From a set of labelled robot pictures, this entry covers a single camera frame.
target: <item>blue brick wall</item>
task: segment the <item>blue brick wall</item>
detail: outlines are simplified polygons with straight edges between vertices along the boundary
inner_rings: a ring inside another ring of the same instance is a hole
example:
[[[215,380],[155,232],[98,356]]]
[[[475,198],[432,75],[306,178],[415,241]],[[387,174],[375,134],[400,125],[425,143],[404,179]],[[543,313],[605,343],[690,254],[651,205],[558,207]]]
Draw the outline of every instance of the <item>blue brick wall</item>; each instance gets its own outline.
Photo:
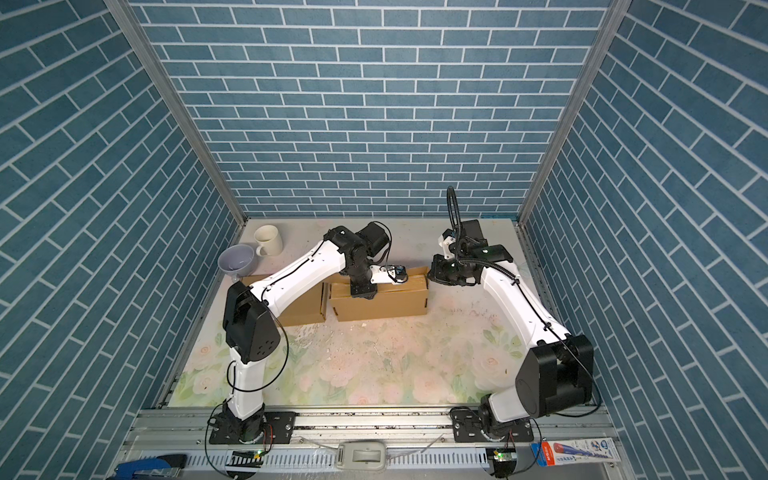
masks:
[[[638,478],[768,478],[767,25],[634,0],[531,217]]]
[[[609,0],[131,2],[245,211],[515,215]]]
[[[103,478],[233,236],[101,0],[0,2],[0,478]]]

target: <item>packaging with blue pen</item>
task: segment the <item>packaging with blue pen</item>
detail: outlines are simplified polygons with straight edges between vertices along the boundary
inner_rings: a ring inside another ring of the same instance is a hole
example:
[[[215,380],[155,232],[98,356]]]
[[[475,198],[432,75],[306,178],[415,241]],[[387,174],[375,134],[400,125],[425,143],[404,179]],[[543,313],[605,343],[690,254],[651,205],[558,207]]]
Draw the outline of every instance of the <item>packaging with blue pen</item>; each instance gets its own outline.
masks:
[[[542,467],[569,465],[573,463],[620,462],[613,439],[558,440],[556,442],[532,443],[531,450],[538,455]]]

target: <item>metal corner beam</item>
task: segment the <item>metal corner beam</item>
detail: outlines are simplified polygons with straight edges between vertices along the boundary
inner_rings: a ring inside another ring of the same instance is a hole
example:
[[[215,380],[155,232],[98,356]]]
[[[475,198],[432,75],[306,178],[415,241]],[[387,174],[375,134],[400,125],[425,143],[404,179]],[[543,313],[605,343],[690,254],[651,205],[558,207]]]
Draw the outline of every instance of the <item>metal corner beam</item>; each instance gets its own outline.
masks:
[[[520,214],[518,215],[518,222],[521,224],[526,224],[528,218],[533,213],[536,201],[544,189],[552,168],[554,168],[554,163],[558,160],[558,155],[565,144],[565,139],[571,132],[576,116],[579,110],[581,110],[587,93],[589,93],[589,87],[592,86],[592,82],[598,76],[600,65],[602,65],[605,59],[605,54],[614,40],[621,21],[624,20],[624,14],[627,13],[630,3],[632,3],[632,0],[613,0],[611,6],[608,7],[603,23],[598,31],[598,36],[594,40],[586,61],[584,61],[584,67],[581,69],[578,80],[576,80],[576,85],[571,96],[568,98],[568,103],[563,109],[563,115],[558,123],[558,127],[555,129],[552,140],[549,142],[541,163],[536,170],[536,174],[531,182],[531,188],[528,190],[528,195],[523,200]]]
[[[160,96],[163,98],[165,105],[168,107],[170,114],[176,119],[176,123],[179,124],[181,132],[186,139],[190,142],[190,146],[197,154],[197,159],[205,168],[205,171],[213,181],[216,190],[224,200],[224,203],[229,207],[232,216],[237,221],[240,227],[243,227],[247,221],[247,216],[240,207],[240,203],[235,198],[235,195],[230,189],[227,180],[216,165],[214,156],[210,152],[208,145],[205,143],[203,136],[197,129],[192,117],[190,116],[187,108],[184,107],[184,102],[181,100],[174,83],[170,80],[168,73],[165,71],[160,58],[157,56],[157,52],[152,47],[152,44],[147,37],[147,33],[139,24],[138,18],[134,14],[134,10],[128,4],[127,0],[104,0],[104,3],[109,8],[109,12],[114,17],[123,35],[128,40],[128,43],[134,50],[134,53],[138,57],[141,64],[144,66],[144,70],[149,75]]]

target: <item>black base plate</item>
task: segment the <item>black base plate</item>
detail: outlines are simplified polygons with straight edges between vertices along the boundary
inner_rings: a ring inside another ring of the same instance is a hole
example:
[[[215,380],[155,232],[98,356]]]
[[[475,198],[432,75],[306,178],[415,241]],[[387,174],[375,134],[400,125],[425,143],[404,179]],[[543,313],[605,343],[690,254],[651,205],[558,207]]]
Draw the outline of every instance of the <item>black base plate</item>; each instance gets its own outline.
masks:
[[[456,419],[453,421],[453,441],[456,443],[506,441],[506,439],[494,439],[486,432],[483,432],[480,417],[475,410],[471,412],[469,410],[457,410],[453,415]],[[533,442],[531,423],[527,420],[521,420],[512,424],[509,431],[512,432],[512,439],[515,442]]]
[[[266,423],[272,426],[272,443],[285,444],[290,443],[293,434],[293,423],[296,421],[294,412],[266,412]],[[218,427],[211,430],[208,443],[210,445],[243,445],[237,441],[237,434],[227,426],[227,417],[225,414],[218,413],[211,419],[212,426]],[[262,442],[262,436],[256,439],[257,443]]]

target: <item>open cardboard box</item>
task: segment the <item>open cardboard box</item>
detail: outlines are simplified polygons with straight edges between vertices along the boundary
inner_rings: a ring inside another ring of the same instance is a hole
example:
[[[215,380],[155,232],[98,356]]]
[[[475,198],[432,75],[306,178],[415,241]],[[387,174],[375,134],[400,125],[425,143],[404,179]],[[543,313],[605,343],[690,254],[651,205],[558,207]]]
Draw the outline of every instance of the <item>open cardboard box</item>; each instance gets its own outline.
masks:
[[[409,268],[406,272],[407,282],[380,283],[378,293],[371,300],[352,298],[348,276],[338,273],[329,276],[324,280],[329,286],[329,305],[340,322],[426,315],[429,267]]]
[[[241,282],[251,285],[269,275],[244,276]],[[329,287],[327,283],[318,283],[302,296],[295,299],[277,318],[283,326],[309,325],[326,321],[326,304]]]

